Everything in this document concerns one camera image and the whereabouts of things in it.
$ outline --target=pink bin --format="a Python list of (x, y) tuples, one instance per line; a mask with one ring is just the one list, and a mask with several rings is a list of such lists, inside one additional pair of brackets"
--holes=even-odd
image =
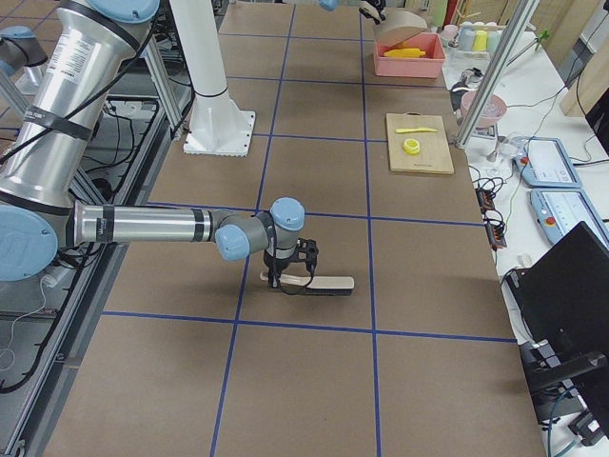
[(419, 33), (406, 41), (407, 48), (425, 51), (418, 59), (383, 57), (390, 47), (375, 43), (374, 72), (377, 76), (406, 76), (411, 78), (437, 78), (442, 73), (446, 58), (437, 33)]

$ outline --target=blue and white device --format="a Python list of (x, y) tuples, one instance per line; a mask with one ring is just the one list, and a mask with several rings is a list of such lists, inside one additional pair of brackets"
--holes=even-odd
[(550, 243), (584, 221), (609, 248), (609, 232), (583, 189), (533, 189), (531, 205)]
[(534, 137), (514, 158), (522, 179), (532, 188), (580, 189), (581, 180), (558, 138)]

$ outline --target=wooden cutting board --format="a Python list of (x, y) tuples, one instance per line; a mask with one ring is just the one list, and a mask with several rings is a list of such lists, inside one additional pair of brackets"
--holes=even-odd
[[(386, 116), (389, 167), (391, 171), (415, 173), (455, 174), (450, 149), (446, 141), (444, 123), (440, 116), (416, 114), (392, 114)], [(396, 129), (430, 127), (436, 132), (396, 133)], [(414, 138), (421, 145), (421, 152), (409, 155), (403, 150), (403, 141)]]

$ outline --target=black monitor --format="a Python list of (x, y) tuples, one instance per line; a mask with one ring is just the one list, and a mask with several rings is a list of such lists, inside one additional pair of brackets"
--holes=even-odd
[[(609, 250), (581, 222), (519, 280), (521, 313), (535, 341), (565, 363), (598, 351), (609, 357)], [(609, 436), (609, 368), (576, 376), (588, 409)]]

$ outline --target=white cable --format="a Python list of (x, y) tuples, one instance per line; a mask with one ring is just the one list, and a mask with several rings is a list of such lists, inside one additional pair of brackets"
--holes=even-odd
[(17, 321), (20, 319), (23, 319), (25, 317), (31, 316), (32, 314), (42, 311), (45, 308), (45, 306), (47, 305), (47, 295), (45, 295), (45, 290), (43, 289), (43, 278), (40, 278), (40, 283), (38, 283), (38, 286), (40, 287), (40, 293), (42, 294), (42, 306), (38, 309), (35, 309), (34, 311), (28, 312), (26, 314), (22, 314), (21, 316), (17, 317), (14, 321), (12, 321), (12, 324), (10, 325), (9, 343), (6, 345), (5, 348), (0, 349), (0, 359), (2, 358), (2, 356), (4, 354), (10, 354), (11, 360), (10, 360), (10, 364), (7, 367), (0, 368), (0, 371), (8, 371), (12, 368), (13, 365), (15, 365), (16, 356), (15, 356), (14, 350), (12, 350), (10, 348), (10, 345), (12, 344), (12, 339), (15, 336), (15, 324), (17, 323)]

